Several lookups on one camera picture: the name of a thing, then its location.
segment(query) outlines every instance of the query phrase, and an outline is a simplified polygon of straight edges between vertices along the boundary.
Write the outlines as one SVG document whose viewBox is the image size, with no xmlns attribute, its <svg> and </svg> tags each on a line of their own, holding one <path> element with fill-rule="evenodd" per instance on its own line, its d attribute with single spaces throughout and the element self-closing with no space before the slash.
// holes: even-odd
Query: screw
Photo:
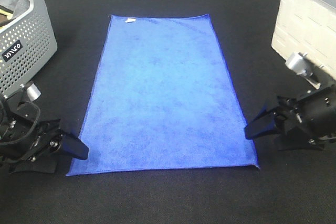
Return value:
<svg viewBox="0 0 336 224">
<path fill-rule="evenodd" d="M 58 145 L 58 143 L 56 141 L 50 141 L 50 146 L 51 147 L 56 147 Z"/>
<path fill-rule="evenodd" d="M 16 121 L 15 121 L 15 120 L 12 120 L 12 121 L 10 122 L 10 124 L 9 124 L 9 128 L 10 128 L 10 129 L 13 129 L 14 126 L 15 126 L 15 124 L 16 124 Z"/>
<path fill-rule="evenodd" d="M 325 100 L 326 105 L 329 107 L 329 106 L 330 106 L 330 101 L 329 101 L 329 99 L 328 99 L 328 98 L 325 98 L 324 100 Z"/>
<path fill-rule="evenodd" d="M 298 120 L 300 123 L 302 123 L 302 119 L 301 119 L 301 117 L 300 117 L 300 114 L 299 114 L 299 113 L 297 113 L 297 114 L 296 114 L 296 118 L 297 118 L 297 120 Z"/>
<path fill-rule="evenodd" d="M 38 137 L 36 138 L 36 141 L 33 143 L 33 147 L 35 147 L 36 145 L 38 145 L 38 143 L 40 142 L 40 139 L 41 139 L 40 136 L 38 136 Z"/>
</svg>

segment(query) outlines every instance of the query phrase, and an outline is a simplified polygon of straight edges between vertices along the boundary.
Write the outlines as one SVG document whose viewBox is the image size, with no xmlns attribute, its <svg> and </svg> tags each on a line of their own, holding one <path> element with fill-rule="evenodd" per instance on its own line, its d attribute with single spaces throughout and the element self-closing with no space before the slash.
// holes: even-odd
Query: printed logo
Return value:
<svg viewBox="0 0 336 224">
<path fill-rule="evenodd" d="M 2 58 L 4 58 L 4 60 L 6 62 L 8 62 L 11 57 L 13 57 L 14 55 L 16 55 L 17 52 L 19 52 L 22 49 L 22 44 L 21 42 L 18 40 L 16 41 L 13 45 L 11 45 L 10 48 L 8 48 L 3 54 L 2 54 Z"/>
</svg>

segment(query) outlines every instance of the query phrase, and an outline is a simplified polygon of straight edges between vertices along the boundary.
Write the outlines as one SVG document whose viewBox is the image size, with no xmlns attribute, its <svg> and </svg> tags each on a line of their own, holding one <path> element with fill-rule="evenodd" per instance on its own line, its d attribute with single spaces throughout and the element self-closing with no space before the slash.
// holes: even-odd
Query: towel label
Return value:
<svg viewBox="0 0 336 224">
<path fill-rule="evenodd" d="M 128 18 L 125 23 L 131 23 L 131 22 L 135 22 L 136 18 Z"/>
<path fill-rule="evenodd" d="M 14 55 L 16 55 L 17 52 L 19 52 L 22 49 L 22 44 L 20 40 L 16 41 L 10 48 L 8 48 L 3 54 L 2 58 L 6 62 L 8 62 Z"/>
</svg>

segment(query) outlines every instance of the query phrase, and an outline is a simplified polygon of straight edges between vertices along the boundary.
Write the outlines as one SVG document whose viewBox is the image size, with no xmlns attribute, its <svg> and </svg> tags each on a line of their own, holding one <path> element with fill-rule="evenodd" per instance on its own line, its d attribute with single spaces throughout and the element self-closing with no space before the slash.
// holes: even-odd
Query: perforated basket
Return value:
<svg viewBox="0 0 336 224">
<path fill-rule="evenodd" d="M 336 0 L 281 0 L 272 47 L 286 60 L 307 52 L 336 79 Z"/>
<path fill-rule="evenodd" d="M 56 52 L 57 44 L 44 0 L 0 29 L 0 92 L 9 96 L 26 84 Z"/>
</svg>

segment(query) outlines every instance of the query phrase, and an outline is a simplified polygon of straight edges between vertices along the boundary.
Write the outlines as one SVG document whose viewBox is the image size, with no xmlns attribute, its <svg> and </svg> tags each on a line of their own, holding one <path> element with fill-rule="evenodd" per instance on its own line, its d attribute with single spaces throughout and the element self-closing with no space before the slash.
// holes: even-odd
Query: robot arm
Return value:
<svg viewBox="0 0 336 224">
<path fill-rule="evenodd" d="M 52 173 L 54 154 L 88 158 L 88 147 L 61 129 L 60 120 L 40 120 L 40 108 L 33 103 L 39 95 L 32 82 L 10 97 L 0 95 L 0 166 L 8 164 L 11 172 L 29 164 L 27 170 Z"/>
<path fill-rule="evenodd" d="M 245 127 L 245 137 L 277 134 L 280 150 L 322 150 L 326 142 L 336 142 L 336 82 L 301 53 L 293 53 L 286 66 L 318 89 L 267 101 Z"/>
</svg>

